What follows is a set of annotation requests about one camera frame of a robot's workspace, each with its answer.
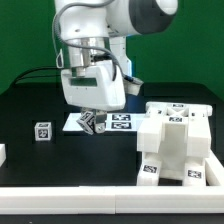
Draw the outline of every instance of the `small cube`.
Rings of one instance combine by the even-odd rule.
[[[36,141],[50,141],[52,137],[51,122],[38,122],[35,125]]]

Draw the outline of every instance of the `white frame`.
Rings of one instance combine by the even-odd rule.
[[[0,188],[0,214],[223,213],[224,168],[211,152],[210,187]]]

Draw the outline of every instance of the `black sticker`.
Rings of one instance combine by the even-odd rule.
[[[47,129],[38,129],[38,137],[39,138],[48,138],[48,130]]]
[[[112,122],[111,128],[117,129],[117,130],[131,129],[131,123],[130,122]]]
[[[188,176],[193,177],[193,178],[197,178],[197,179],[201,179],[202,178],[202,173],[198,172],[198,171],[188,170]]]
[[[40,128],[47,128],[49,126],[49,124],[39,124],[38,127]]]
[[[183,118],[181,117],[170,117],[169,121],[172,121],[172,122],[183,122]]]
[[[184,107],[184,104],[175,103],[175,104],[173,104],[173,107],[183,108]]]
[[[87,122],[87,125],[93,130],[93,127],[94,127],[94,117],[90,118],[90,120]]]
[[[88,119],[89,117],[93,116],[93,114],[91,112],[85,112],[82,117],[80,118],[81,121],[85,121],[86,119]]]
[[[143,171],[148,172],[148,173],[156,173],[157,167],[145,165],[143,168]]]
[[[131,115],[130,114],[113,114],[112,120],[113,121],[130,121]]]

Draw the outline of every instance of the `white structure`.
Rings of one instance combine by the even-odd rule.
[[[206,186],[205,158],[210,157],[208,116],[212,107],[148,102],[139,130],[137,150],[142,165],[139,186],[157,186],[159,178],[183,181],[184,186]]]

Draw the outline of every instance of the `white paper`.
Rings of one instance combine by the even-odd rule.
[[[63,131],[83,131],[76,122],[80,116],[80,113],[71,113]],[[107,114],[106,131],[136,132],[144,117],[145,114],[109,113]]]

